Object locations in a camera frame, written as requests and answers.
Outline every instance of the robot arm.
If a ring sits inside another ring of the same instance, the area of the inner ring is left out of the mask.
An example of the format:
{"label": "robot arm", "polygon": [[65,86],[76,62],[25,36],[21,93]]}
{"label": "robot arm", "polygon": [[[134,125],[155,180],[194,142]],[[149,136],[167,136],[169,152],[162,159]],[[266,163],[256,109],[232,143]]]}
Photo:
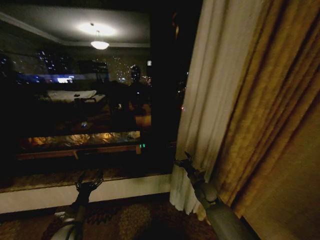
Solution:
{"label": "robot arm", "polygon": [[174,163],[186,170],[195,196],[203,205],[207,219],[219,240],[253,240],[254,238],[237,215],[219,199],[213,184],[205,182],[204,172],[196,170],[192,166],[192,157],[187,152],[185,154],[187,159],[175,160]]}
{"label": "robot arm", "polygon": [[84,172],[75,183],[79,192],[76,200],[65,213],[63,227],[61,227],[51,238],[51,240],[82,240],[83,222],[85,219],[86,207],[89,203],[91,192],[103,182],[103,172],[96,173],[95,180],[83,182],[86,172]]}

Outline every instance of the beige curtain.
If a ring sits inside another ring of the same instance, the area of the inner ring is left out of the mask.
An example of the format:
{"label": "beige curtain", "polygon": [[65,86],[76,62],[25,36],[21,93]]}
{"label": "beige curtain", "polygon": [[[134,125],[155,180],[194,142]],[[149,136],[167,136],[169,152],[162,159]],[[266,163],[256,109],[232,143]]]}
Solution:
{"label": "beige curtain", "polygon": [[239,216],[259,199],[306,113],[319,101],[319,11],[319,0],[263,5],[213,172],[222,200]]}
{"label": "beige curtain", "polygon": [[[194,166],[209,180],[262,2],[257,0],[204,0],[189,70],[178,139],[177,159],[184,151],[195,157]],[[170,202],[189,214],[198,202],[185,171],[174,167]]]}

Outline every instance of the patterned rug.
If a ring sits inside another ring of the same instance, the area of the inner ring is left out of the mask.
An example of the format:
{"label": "patterned rug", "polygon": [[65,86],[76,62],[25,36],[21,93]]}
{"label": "patterned rug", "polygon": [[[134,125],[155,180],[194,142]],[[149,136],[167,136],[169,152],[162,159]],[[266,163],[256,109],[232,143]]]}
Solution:
{"label": "patterned rug", "polygon": [[[90,203],[83,240],[215,240],[214,231],[195,214],[176,210],[168,196]],[[1,218],[0,240],[50,240],[62,222],[53,211]]]}

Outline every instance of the sheer white curtain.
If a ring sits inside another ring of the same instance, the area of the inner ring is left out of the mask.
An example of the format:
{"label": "sheer white curtain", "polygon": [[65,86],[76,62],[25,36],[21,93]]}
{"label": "sheer white curtain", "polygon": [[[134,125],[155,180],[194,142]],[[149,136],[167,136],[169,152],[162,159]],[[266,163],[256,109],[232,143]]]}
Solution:
{"label": "sheer white curtain", "polygon": [[[184,151],[208,181],[223,140],[262,0],[204,0],[183,102],[176,159]],[[173,167],[170,202],[187,214],[199,203],[187,177]]]}

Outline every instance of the ceiling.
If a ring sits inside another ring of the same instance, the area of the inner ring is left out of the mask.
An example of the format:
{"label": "ceiling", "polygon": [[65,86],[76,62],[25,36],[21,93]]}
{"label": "ceiling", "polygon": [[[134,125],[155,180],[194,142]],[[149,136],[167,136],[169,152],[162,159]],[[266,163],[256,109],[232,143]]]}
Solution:
{"label": "ceiling", "polygon": [[89,46],[95,36],[79,27],[90,23],[114,29],[103,36],[111,47],[150,46],[149,14],[144,12],[0,4],[0,20],[67,46]]}

